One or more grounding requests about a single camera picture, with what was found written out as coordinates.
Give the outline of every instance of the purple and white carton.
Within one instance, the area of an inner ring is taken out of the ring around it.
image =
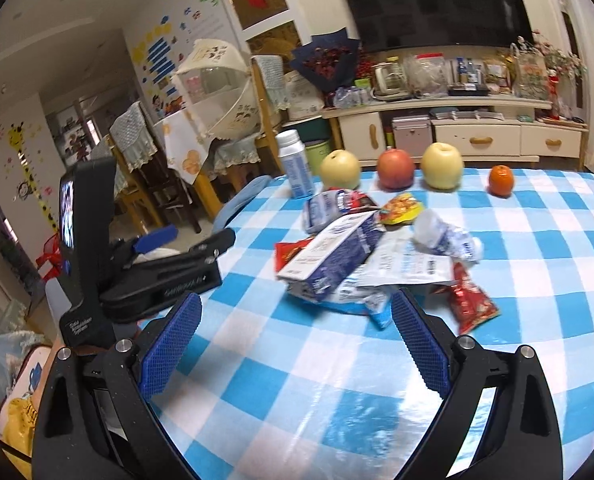
[[[323,301],[375,250],[384,232],[378,212],[342,216],[283,267],[277,278],[301,283],[305,294]]]

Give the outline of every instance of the checkered tablecloth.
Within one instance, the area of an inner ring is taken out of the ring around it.
[[[453,193],[425,190],[417,174],[412,192],[483,240],[472,278],[502,314],[473,335],[487,348],[536,348],[568,478],[594,447],[594,175],[514,173],[506,200],[485,191],[488,170],[466,170]],[[362,190],[380,204],[393,195],[373,173]],[[379,331],[285,295],[273,245],[304,238],[302,205],[280,178],[233,220],[223,285],[203,295],[196,336],[155,397],[163,426],[204,479],[390,480],[440,405],[394,326]],[[426,310],[456,330],[438,298],[428,296]],[[453,472],[468,466],[492,395],[485,390]]]

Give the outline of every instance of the red packet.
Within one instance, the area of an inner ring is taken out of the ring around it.
[[[312,240],[313,237],[299,242],[279,242],[274,245],[274,272],[279,272],[288,262],[299,254]]]
[[[459,335],[470,332],[488,319],[499,316],[499,307],[470,279],[461,263],[454,266],[454,285],[442,286],[438,292],[448,292],[452,312],[459,321]]]

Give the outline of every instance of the blue gripper pad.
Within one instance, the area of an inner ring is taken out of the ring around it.
[[[448,357],[401,290],[392,297],[392,320],[428,389],[445,399],[450,392]]]
[[[137,254],[146,254],[150,251],[160,248],[170,242],[173,242],[178,235],[177,228],[170,224],[160,229],[155,229],[147,235],[140,236],[133,245]]]
[[[139,393],[146,402],[164,391],[202,319],[202,300],[189,294],[141,363]]]

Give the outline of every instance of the ceiling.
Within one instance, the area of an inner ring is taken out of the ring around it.
[[[37,91],[49,114],[131,81],[122,27],[146,1],[7,0],[0,10],[0,114]]]

